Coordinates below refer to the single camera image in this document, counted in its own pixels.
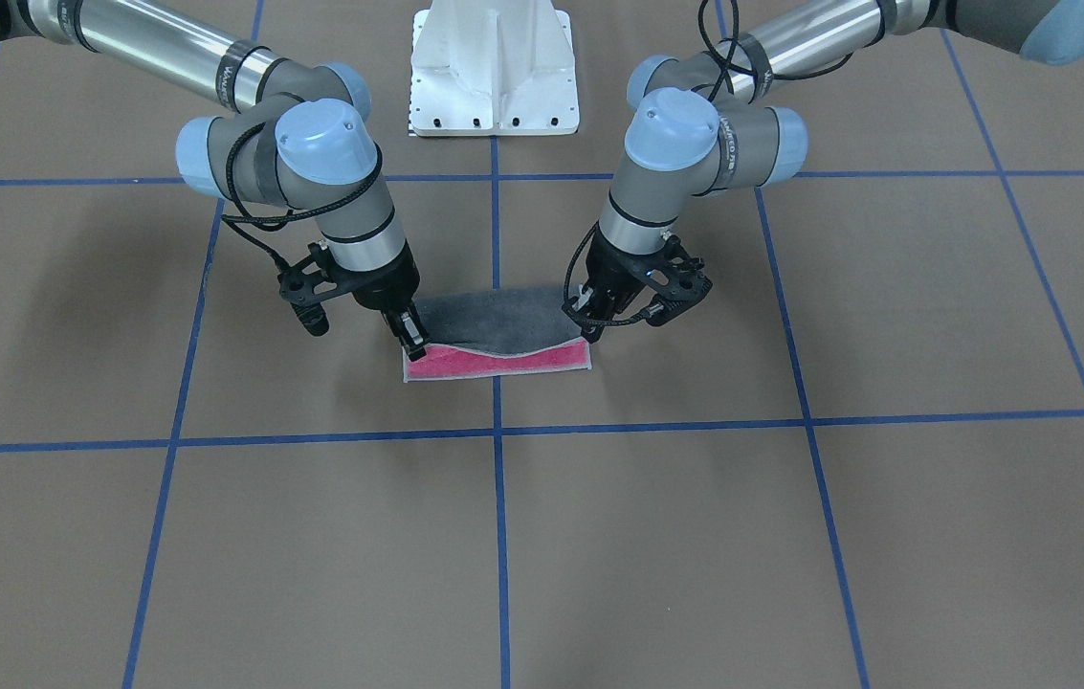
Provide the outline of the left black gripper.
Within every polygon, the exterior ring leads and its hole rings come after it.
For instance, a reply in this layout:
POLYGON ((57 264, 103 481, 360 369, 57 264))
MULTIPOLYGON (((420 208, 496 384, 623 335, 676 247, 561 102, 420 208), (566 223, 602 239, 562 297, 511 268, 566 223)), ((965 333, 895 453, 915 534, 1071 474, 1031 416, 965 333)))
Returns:
POLYGON ((597 344, 602 327, 595 322, 668 322, 672 318, 672 239, 661 240, 651 253, 630 253, 615 247, 599 230, 590 230, 580 245, 586 253, 586 282, 580 292, 569 294, 564 313, 581 322, 580 335, 597 344), (650 288, 651 301, 636 314, 624 317, 625 310, 650 288))

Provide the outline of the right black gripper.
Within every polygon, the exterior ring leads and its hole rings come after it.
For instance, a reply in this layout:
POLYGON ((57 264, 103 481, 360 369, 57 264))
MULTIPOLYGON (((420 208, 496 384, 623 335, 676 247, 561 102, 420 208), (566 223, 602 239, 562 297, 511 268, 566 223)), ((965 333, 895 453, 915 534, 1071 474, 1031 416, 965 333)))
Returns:
POLYGON ((425 358, 425 348, 430 340, 413 301, 420 287, 420 272, 413 253, 398 253, 380 269, 359 272, 358 278, 365 280, 353 289, 354 301, 363 308, 380 311, 408 361, 425 358))

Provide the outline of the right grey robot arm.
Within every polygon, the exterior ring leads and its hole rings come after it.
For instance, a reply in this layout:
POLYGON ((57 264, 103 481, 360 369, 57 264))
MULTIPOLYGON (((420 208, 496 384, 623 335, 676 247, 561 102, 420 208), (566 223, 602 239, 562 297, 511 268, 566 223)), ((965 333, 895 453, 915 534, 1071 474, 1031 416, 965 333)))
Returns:
POLYGON ((20 36, 118 58, 230 110, 180 130, 183 182, 231 202, 223 222, 250 243, 314 219, 321 239, 300 262, 269 252, 280 296, 306 332, 326 333, 323 302, 350 294, 380 313, 406 358, 424 358, 431 337, 413 301, 420 272, 353 67, 309 67, 153 1, 0 1, 0 42, 20 36))

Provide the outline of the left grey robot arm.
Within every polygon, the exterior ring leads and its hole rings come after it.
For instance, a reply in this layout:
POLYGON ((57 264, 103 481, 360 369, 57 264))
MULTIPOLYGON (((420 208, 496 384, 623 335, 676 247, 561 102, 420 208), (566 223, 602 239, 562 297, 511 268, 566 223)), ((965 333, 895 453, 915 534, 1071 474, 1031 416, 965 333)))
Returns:
POLYGON ((624 153, 597 223, 576 257, 586 282, 564 281, 563 311, 589 342, 644 322, 661 326, 711 292, 704 262, 675 235, 686 202, 786 182, 806 160, 800 115, 763 100, 821 78, 892 35, 944 28, 1046 65, 1084 56, 1084 1, 806 1, 744 31, 700 35, 689 58, 651 56, 628 83, 624 153))

